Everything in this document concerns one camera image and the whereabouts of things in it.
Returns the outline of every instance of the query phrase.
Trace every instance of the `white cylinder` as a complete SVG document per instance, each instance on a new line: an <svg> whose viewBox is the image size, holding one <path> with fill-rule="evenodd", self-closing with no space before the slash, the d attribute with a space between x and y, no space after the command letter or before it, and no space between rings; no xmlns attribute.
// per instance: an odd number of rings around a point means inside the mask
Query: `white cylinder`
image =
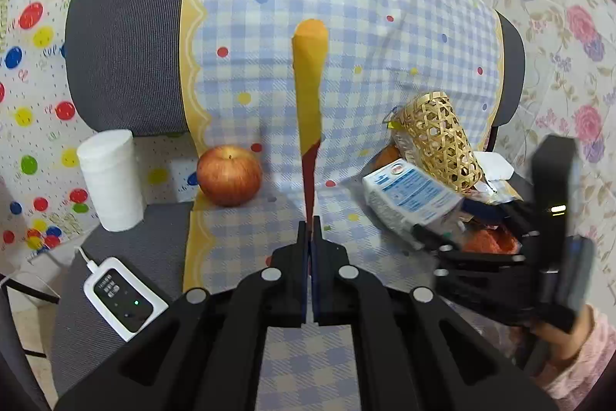
<svg viewBox="0 0 616 411"><path fill-rule="evenodd" d="M77 149L79 165L100 224L109 232L133 228L144 218L132 132L103 131Z"/></svg>

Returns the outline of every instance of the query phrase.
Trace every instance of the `blue and white plaid fabric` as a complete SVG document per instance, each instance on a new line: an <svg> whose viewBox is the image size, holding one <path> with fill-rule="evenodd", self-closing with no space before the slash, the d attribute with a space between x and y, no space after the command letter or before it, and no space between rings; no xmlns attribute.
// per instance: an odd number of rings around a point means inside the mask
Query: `blue and white plaid fabric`
<svg viewBox="0 0 616 411"><path fill-rule="evenodd" d="M477 0L202 2L207 16L193 40L201 65L193 92L212 117L205 143L258 143L264 169L256 199L203 212L216 242L201 265L203 285L232 288L265 267L275 248L295 242L305 218L291 38L309 18L323 21L330 35L315 214L326 238L345 245L351 262L384 284L427 284L430 258L409 256L371 220L358 174L389 141L387 113L420 93L446 91L470 143L479 146L500 90L495 13ZM258 409L359 406L350 328L269 330Z"/></svg>

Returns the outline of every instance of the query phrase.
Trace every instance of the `fuzzy pink sleeve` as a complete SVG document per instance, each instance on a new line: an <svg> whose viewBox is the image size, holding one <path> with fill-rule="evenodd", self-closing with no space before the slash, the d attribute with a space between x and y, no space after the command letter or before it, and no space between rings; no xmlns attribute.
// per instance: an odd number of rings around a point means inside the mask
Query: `fuzzy pink sleeve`
<svg viewBox="0 0 616 411"><path fill-rule="evenodd" d="M590 392L616 351L616 330L605 314L592 307L594 328L575 362L560 375L547 364L537 381L551 381L543 389L561 411L573 411Z"/></svg>

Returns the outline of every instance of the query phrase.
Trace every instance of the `woven bamboo basket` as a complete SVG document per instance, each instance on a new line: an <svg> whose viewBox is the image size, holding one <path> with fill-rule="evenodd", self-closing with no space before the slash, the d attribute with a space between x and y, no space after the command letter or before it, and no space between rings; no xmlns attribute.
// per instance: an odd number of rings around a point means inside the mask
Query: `woven bamboo basket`
<svg viewBox="0 0 616 411"><path fill-rule="evenodd" d="M418 96L398 116L413 139L423 169L457 192L470 190L484 173L444 92Z"/></svg>

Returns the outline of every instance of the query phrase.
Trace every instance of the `apple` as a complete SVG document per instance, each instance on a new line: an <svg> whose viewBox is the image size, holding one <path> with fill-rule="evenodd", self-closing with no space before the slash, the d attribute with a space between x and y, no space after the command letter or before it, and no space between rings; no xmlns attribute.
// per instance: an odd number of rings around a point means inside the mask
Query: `apple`
<svg viewBox="0 0 616 411"><path fill-rule="evenodd" d="M196 165L196 179L203 193L218 206L239 206L261 187L263 173L252 152L235 145L207 150Z"/></svg>

